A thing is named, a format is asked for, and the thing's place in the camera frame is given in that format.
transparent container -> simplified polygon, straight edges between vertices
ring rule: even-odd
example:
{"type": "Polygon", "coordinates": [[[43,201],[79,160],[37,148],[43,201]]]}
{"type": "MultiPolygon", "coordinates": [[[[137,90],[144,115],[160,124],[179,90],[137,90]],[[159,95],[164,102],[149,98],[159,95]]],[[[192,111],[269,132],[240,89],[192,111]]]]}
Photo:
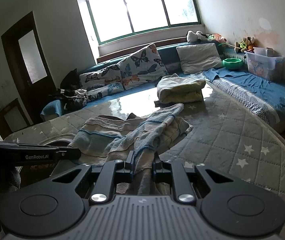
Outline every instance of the transparent container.
{"type": "Polygon", "coordinates": [[[254,47],[253,49],[255,51],[255,54],[262,55],[262,56],[268,56],[267,55],[267,49],[257,48],[257,47],[254,47]]]}
{"type": "Polygon", "coordinates": [[[246,52],[248,71],[270,81],[282,78],[284,57],[267,57],[246,52]]]}

plush toy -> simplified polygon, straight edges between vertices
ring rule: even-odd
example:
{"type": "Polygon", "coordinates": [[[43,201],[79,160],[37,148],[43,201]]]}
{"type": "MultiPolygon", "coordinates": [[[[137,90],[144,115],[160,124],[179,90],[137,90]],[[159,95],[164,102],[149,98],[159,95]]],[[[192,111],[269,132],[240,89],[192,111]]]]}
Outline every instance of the plush toy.
{"type": "Polygon", "coordinates": [[[194,33],[193,31],[188,31],[187,33],[187,42],[197,42],[198,40],[207,41],[207,35],[203,34],[201,31],[194,33]]]}
{"type": "Polygon", "coordinates": [[[253,48],[255,47],[255,38],[254,37],[244,37],[242,42],[239,44],[237,41],[235,42],[235,52],[245,52],[250,51],[253,52],[253,48]]]}
{"type": "Polygon", "coordinates": [[[220,43],[226,43],[227,42],[227,39],[225,39],[224,37],[222,37],[220,34],[218,33],[214,33],[212,35],[210,35],[208,37],[208,40],[209,41],[218,41],[220,43]]]}

wooden door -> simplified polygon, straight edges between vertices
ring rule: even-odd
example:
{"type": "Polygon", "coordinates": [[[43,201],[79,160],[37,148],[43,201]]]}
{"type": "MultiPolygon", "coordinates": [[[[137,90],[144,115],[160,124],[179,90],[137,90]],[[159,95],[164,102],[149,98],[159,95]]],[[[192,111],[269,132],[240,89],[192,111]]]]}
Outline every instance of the wooden door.
{"type": "Polygon", "coordinates": [[[2,36],[6,59],[18,93],[34,124],[56,90],[38,38],[33,12],[2,36]]]}

white star pattern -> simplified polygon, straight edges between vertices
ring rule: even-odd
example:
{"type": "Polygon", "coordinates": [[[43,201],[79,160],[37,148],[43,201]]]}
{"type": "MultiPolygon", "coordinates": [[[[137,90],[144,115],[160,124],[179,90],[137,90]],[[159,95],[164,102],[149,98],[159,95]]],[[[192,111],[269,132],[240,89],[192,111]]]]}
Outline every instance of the white star pattern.
{"type": "Polygon", "coordinates": [[[265,154],[265,156],[267,155],[267,153],[269,152],[268,147],[261,147],[261,152],[265,154]]]}
{"type": "Polygon", "coordinates": [[[239,165],[243,169],[245,165],[248,165],[248,162],[246,162],[246,159],[241,160],[238,158],[238,163],[236,165],[239,165]]]}
{"type": "Polygon", "coordinates": [[[252,149],[252,145],[247,146],[247,145],[244,144],[244,147],[245,147],[244,151],[248,152],[249,155],[251,154],[251,152],[255,151],[255,150],[252,149]]]}

blue blanket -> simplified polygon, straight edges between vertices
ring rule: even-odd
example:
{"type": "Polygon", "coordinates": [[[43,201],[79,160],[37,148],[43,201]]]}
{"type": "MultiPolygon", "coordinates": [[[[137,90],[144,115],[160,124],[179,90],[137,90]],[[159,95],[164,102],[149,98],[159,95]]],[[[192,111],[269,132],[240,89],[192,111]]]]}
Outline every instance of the blue blanket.
{"type": "Polygon", "coordinates": [[[212,82],[224,78],[253,93],[277,111],[281,120],[285,118],[285,80],[279,83],[268,81],[245,71],[230,71],[226,68],[209,69],[203,75],[212,82]]]}

